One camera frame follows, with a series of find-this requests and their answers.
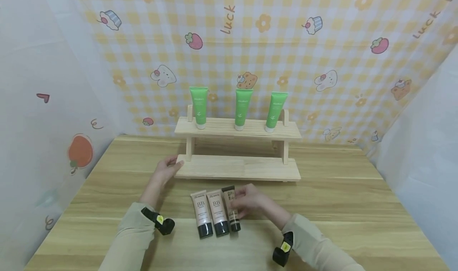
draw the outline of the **cosmetic tube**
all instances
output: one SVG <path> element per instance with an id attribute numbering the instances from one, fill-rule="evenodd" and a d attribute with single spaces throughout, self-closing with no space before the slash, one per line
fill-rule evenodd
<path id="1" fill-rule="evenodd" d="M 236 89 L 235 96 L 235 129 L 237 131 L 243 130 L 245 125 L 246 114 L 248 106 L 250 105 L 251 94 L 253 89 Z"/>
<path id="2" fill-rule="evenodd" d="M 194 116 L 198 129 L 205 129 L 207 123 L 207 92 L 208 87 L 190 87 Z"/>
<path id="3" fill-rule="evenodd" d="M 266 121 L 266 132 L 272 133 L 277 125 L 278 117 L 287 98 L 287 92 L 272 92 L 269 113 Z"/>
<path id="4" fill-rule="evenodd" d="M 214 190 L 207 193 L 208 203 L 212 211 L 213 226 L 215 227 L 216 236 L 229 234 L 229 224 L 224 210 L 221 190 Z"/>
<path id="5" fill-rule="evenodd" d="M 228 211 L 230 229 L 233 232 L 238 232 L 241 230 L 239 213 L 236 209 L 233 210 L 230 207 L 230 203 L 235 200 L 235 187 L 230 186 L 230 187 L 222 188 L 221 192 L 223 192 L 224 203 L 226 204 L 226 209 Z"/>
<path id="6" fill-rule="evenodd" d="M 212 218 L 208 211 L 207 191 L 202 190 L 191 194 L 194 211 L 196 211 L 196 221 L 198 224 L 199 238 L 213 235 Z"/>

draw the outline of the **wood grain surface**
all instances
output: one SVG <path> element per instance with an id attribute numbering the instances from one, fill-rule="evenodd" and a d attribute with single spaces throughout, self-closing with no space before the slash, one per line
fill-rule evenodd
<path id="1" fill-rule="evenodd" d="M 26 271 L 96 271 L 130 204 L 156 163 L 184 154 L 186 141 L 141 136 L 116 138 L 58 220 Z M 270 142 L 199 139 L 195 154 L 274 157 Z M 448 270 L 415 222 L 358 147 L 291 144 L 301 181 L 255 182 L 292 213 L 300 213 L 367 271 Z M 174 232 L 156 232 L 143 270 L 311 270 L 295 254 L 286 268 L 271 257 L 281 234 L 259 214 L 243 219 L 239 234 L 199 240 L 190 193 L 247 181 L 175 179 L 160 213 Z"/>
<path id="2" fill-rule="evenodd" d="M 198 129 L 196 126 L 196 118 L 192 122 L 188 122 L 188 117 L 182 116 L 178 119 L 175 134 L 177 136 L 192 136 L 205 138 L 258 138 L 278 141 L 300 141 L 301 133 L 294 122 L 289 122 L 288 126 L 283 125 L 283 121 L 277 121 L 277 126 L 272 133 L 265 131 L 265 120 L 245 120 L 243 130 L 237 131 L 234 128 L 234 119 L 231 118 L 207 118 L 205 129 Z"/>
<path id="3" fill-rule="evenodd" d="M 186 155 L 178 155 L 178 161 Z M 288 165 L 277 157 L 241 157 L 192 155 L 191 161 L 177 172 L 176 178 L 206 180 L 290 181 L 301 179 L 294 159 Z"/>

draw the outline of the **wooden table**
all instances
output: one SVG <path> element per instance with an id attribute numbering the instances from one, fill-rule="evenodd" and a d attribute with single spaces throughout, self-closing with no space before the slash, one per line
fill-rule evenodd
<path id="1" fill-rule="evenodd" d="M 116 138 L 25 270 L 96 271 L 156 163 L 184 153 L 185 144 L 181 139 Z M 269 142 L 199 139 L 195 153 L 272 157 L 274 150 Z M 296 144 L 290 155 L 301 181 L 256 186 L 290 212 L 316 223 L 365 270 L 448 270 L 358 147 Z M 160 212 L 177 225 L 171 235 L 156 232 L 144 270 L 283 270 L 271 259 L 281 234 L 260 215 L 242 220 L 239 234 L 199 240 L 190 193 L 247 183 L 175 179 Z M 285 269 L 311 270 L 295 254 Z"/>

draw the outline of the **hand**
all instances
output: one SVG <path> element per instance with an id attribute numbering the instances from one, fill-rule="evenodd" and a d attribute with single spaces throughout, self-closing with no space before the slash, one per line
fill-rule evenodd
<path id="1" fill-rule="evenodd" d="M 243 218 L 252 211 L 261 209 L 262 203 L 267 198 L 253 184 L 247 184 L 235 190 L 235 200 L 231 202 L 231 208 L 239 211 L 239 218 Z"/>
<path id="2" fill-rule="evenodd" d="M 149 182 L 138 202 L 148 204 L 152 208 L 156 209 L 160 193 L 165 187 L 165 184 L 184 165 L 184 161 L 177 163 L 177 157 L 177 155 L 169 156 L 157 163 L 156 169 L 154 170 L 153 175 L 151 175 L 151 178 L 149 179 Z"/>
<path id="3" fill-rule="evenodd" d="M 178 170 L 184 165 L 184 161 L 177 163 L 178 155 L 168 156 L 157 163 L 156 169 L 151 175 L 150 182 L 164 187 L 165 184 L 177 174 Z"/>
<path id="4" fill-rule="evenodd" d="M 258 191 L 253 184 L 247 184 L 235 190 L 235 200 L 231 202 L 231 208 L 239 211 L 239 218 L 252 211 L 260 210 L 280 230 L 292 217 L 286 209 Z"/>

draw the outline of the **green tube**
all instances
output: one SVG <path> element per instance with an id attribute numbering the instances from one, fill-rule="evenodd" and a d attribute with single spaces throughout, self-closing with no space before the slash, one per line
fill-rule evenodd
<path id="1" fill-rule="evenodd" d="M 207 123 L 207 92 L 208 87 L 190 87 L 192 105 L 198 129 L 205 129 Z"/>
<path id="2" fill-rule="evenodd" d="M 236 103 L 235 103 L 235 129 L 237 131 L 243 130 L 245 125 L 246 114 L 248 106 L 250 105 L 251 94 L 253 89 L 236 89 Z"/>
<path id="3" fill-rule="evenodd" d="M 269 114 L 266 121 L 266 132 L 272 133 L 277 124 L 280 112 L 283 109 L 283 104 L 287 99 L 287 92 L 272 92 L 270 97 Z"/>

